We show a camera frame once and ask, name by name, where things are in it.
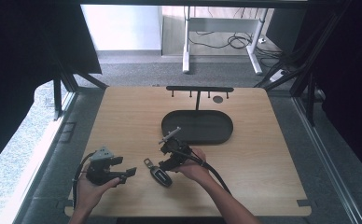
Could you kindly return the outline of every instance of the gray floor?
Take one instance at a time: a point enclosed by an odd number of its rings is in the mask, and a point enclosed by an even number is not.
[[[227,87],[252,87],[262,77],[254,74],[251,63],[246,57],[193,57],[191,74],[181,72],[180,57],[162,57],[156,51],[136,52],[101,52],[100,63],[102,75],[94,75],[111,86],[166,86],[166,85],[203,85]],[[79,164],[87,144],[95,115],[100,106],[104,92],[91,83],[77,77],[82,86],[72,102],[71,108],[64,117],[62,128],[56,135],[49,153],[22,205],[15,223],[67,223],[68,217],[63,208],[70,202],[67,200],[71,189],[71,179]],[[298,107],[287,90],[292,84],[282,85],[269,92],[271,104],[279,121],[291,156],[299,172],[300,180],[305,188],[313,212],[308,217],[261,217],[264,223],[353,223],[342,197],[336,190],[336,184],[328,174],[326,166],[314,147],[309,129],[300,116]],[[51,84],[44,85],[37,91],[37,110],[28,116],[26,122],[48,123],[52,116]],[[314,108],[315,129],[323,141],[330,158],[333,160],[344,184],[349,189],[362,213],[362,164],[353,151],[331,126],[320,103]],[[34,139],[43,134],[45,125],[30,123],[33,129],[28,133],[16,133],[16,139],[24,145],[19,149],[34,148]],[[15,182],[21,180],[20,166],[23,157],[32,152],[21,150],[9,152],[0,160],[0,214],[5,203],[11,201]],[[129,223],[147,223],[147,219],[132,219]],[[116,223],[115,218],[92,217],[88,223]],[[174,219],[161,220],[160,223],[175,223]]]

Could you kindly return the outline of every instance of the floor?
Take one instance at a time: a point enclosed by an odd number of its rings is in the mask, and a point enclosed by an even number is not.
[[[276,49],[275,46],[264,44],[261,47]],[[191,59],[194,72],[185,75],[181,71],[182,59],[175,49],[163,46],[163,52],[124,49],[121,53],[117,50],[99,51],[104,73],[102,76],[94,76],[108,85],[123,86],[165,86],[172,82],[252,87],[262,79],[254,74],[251,66],[245,67],[250,64],[245,50],[229,53],[234,49],[225,49],[228,51],[223,55],[230,56],[221,56],[218,52],[212,53],[215,56],[207,56],[212,55],[210,53],[205,56],[195,55]],[[231,73],[223,76],[224,71],[212,70],[218,63],[232,65],[225,67]],[[52,117],[52,84],[47,83],[38,88],[29,115],[0,156],[0,223],[11,223],[14,217],[15,223],[67,222],[63,207],[68,203],[70,179],[82,156],[83,146],[89,138],[89,130],[103,96],[103,91],[83,78],[77,77],[77,81],[81,89],[73,100],[67,101],[71,95],[63,90],[66,113],[58,121],[53,121]],[[313,214],[310,217],[262,217],[262,220],[265,223],[362,223],[353,221],[349,213],[360,212],[362,216],[362,165],[333,129],[319,102],[314,108],[316,125],[311,127],[304,121],[299,112],[302,110],[302,99],[290,98],[286,92],[291,84],[286,83],[270,91],[269,95],[303,187],[312,199]],[[72,129],[70,124],[73,122],[78,122],[80,130]],[[320,149],[320,143],[324,145],[324,150]],[[15,150],[20,152],[17,158],[12,156]],[[336,174],[328,170],[328,164],[334,164]],[[357,205],[357,210],[347,208],[352,203]],[[95,217],[89,223],[115,222],[114,219]]]

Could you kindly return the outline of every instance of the wooden tabletop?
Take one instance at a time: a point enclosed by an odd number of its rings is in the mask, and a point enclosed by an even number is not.
[[[222,96],[221,104],[213,101]],[[222,176],[232,195],[256,216],[308,216],[310,206],[285,139],[263,89],[240,88],[229,94],[202,92],[200,109],[222,111],[233,121],[230,139],[199,146]],[[156,165],[169,155],[160,152],[161,121],[171,111],[195,108],[196,92],[172,93],[163,87],[109,87],[91,130],[85,155],[105,146],[123,163],[112,171],[137,167],[135,176],[107,191],[92,212],[111,217],[218,217],[207,193],[182,174],[169,173],[173,184],[159,185],[144,164]],[[65,213],[71,216],[72,207]]]

